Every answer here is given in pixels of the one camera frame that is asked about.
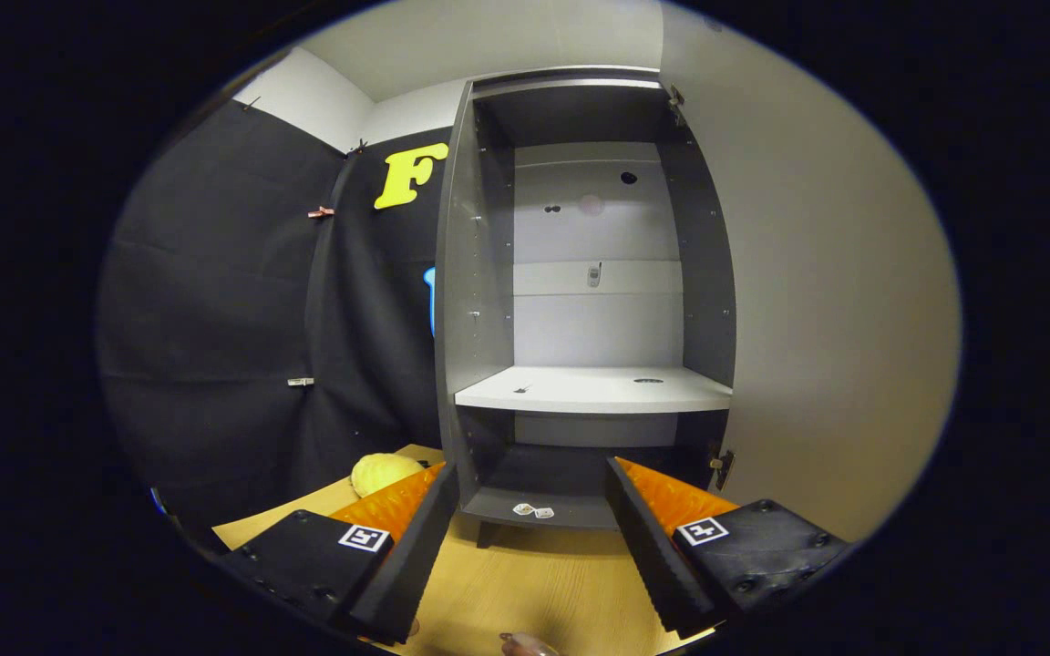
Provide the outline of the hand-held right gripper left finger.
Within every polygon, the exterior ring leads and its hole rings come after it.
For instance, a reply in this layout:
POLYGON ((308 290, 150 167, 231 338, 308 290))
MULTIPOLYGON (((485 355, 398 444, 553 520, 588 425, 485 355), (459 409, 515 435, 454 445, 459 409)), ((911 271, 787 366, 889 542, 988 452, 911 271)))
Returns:
POLYGON ((304 623, 346 639, 404 643, 458 503, 436 464, 334 512, 296 509, 216 568, 304 623))

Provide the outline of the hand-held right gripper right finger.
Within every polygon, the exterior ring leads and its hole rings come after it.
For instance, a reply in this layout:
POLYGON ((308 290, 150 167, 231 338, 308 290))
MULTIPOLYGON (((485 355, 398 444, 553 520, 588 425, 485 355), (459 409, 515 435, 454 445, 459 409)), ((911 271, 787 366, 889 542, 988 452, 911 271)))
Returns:
POLYGON ((604 485, 660 623, 680 638, 774 613, 850 550, 772 499, 741 506, 626 458, 608 458, 604 485))

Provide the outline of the beige cabinet door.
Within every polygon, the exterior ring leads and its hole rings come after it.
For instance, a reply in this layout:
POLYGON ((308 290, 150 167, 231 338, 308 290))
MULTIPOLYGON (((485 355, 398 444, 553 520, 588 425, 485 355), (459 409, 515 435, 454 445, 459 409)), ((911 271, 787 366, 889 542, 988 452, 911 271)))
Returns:
POLYGON ((732 254, 722 495, 866 539, 928 465, 954 398, 963 317, 944 228, 843 96, 714 18, 662 13, 662 80, 685 96, 732 254))

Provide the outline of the white cabinet shelf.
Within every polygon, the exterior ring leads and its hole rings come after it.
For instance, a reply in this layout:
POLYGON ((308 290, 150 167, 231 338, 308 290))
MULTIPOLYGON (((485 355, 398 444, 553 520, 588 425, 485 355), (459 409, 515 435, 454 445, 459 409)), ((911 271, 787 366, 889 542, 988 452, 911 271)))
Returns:
POLYGON ((682 366, 500 371, 455 393, 458 405, 534 414, 689 414, 726 410, 732 387, 682 366))

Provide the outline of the pale yellow round object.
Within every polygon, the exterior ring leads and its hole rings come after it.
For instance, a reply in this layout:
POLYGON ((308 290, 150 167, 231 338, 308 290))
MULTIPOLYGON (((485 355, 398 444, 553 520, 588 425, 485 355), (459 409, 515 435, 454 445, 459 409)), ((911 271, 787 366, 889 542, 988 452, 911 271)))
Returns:
POLYGON ((366 498, 397 481, 420 472, 426 466, 411 456, 375 453, 359 458, 351 469, 349 481, 358 498, 366 498))

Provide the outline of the black backdrop cloth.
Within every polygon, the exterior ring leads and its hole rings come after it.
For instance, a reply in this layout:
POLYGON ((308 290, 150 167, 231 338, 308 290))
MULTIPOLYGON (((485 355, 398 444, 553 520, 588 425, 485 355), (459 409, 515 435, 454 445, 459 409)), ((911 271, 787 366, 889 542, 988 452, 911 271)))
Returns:
POLYGON ((391 155, 450 137, 420 130, 346 158, 228 101, 136 184, 101 271, 101 383, 122 447, 201 547, 220 551, 216 527, 358 458, 440 447, 424 275, 442 163, 413 202, 375 202, 391 155), (320 207, 335 215, 308 219, 320 207))

